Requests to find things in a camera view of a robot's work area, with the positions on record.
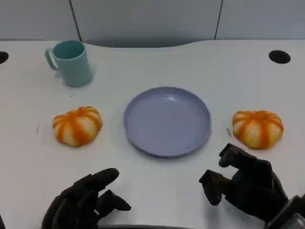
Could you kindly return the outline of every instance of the mug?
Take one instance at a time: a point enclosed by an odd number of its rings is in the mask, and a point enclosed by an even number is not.
[[[52,62],[50,53],[53,54],[57,67]],[[79,87],[91,81],[92,73],[87,60],[86,49],[82,42],[60,42],[53,49],[47,49],[45,56],[49,66],[61,73],[67,85]]]

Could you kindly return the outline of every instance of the plate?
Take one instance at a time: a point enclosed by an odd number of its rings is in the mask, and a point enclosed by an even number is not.
[[[137,95],[124,112],[127,138],[155,156],[180,156],[202,146],[211,133],[204,102],[176,87],[158,87]]]

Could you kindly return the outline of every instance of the toy pumpkin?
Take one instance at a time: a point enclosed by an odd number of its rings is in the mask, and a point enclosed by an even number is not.
[[[238,111],[233,116],[233,131],[237,139],[250,148],[271,148],[282,136],[280,117],[268,111]]]
[[[91,106],[80,107],[53,119],[55,137],[70,146],[83,146],[93,141],[101,127],[100,114]]]

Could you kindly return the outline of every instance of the orange pumpkin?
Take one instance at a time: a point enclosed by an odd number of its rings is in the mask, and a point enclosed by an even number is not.
[[[101,127],[100,114],[91,106],[80,107],[53,119],[55,137],[70,146],[83,146],[93,141]]]
[[[280,117],[268,111],[238,111],[233,116],[233,131],[237,139],[250,148],[271,148],[282,136]]]

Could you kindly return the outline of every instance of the white table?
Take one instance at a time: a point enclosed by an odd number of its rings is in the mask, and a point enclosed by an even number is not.
[[[132,206],[101,224],[169,225],[195,229],[251,229],[263,223],[225,200],[217,207],[198,183],[206,169],[231,177],[218,166],[219,152],[236,144],[272,162],[288,196],[305,192],[305,41],[203,41],[160,49],[113,49],[86,45],[93,82],[64,86],[44,58],[56,42],[0,42],[10,57],[0,65],[0,214],[7,229],[38,229],[53,198],[74,181],[115,167],[109,188]],[[289,64],[269,60],[271,50],[291,55]],[[157,86],[177,86],[204,99],[212,115],[212,135],[199,152],[165,160],[135,150],[126,140],[122,113],[136,94]],[[104,126],[85,147],[59,144],[54,116],[79,106],[97,108]],[[281,141],[253,151],[229,137],[238,110],[266,109],[282,118]]]

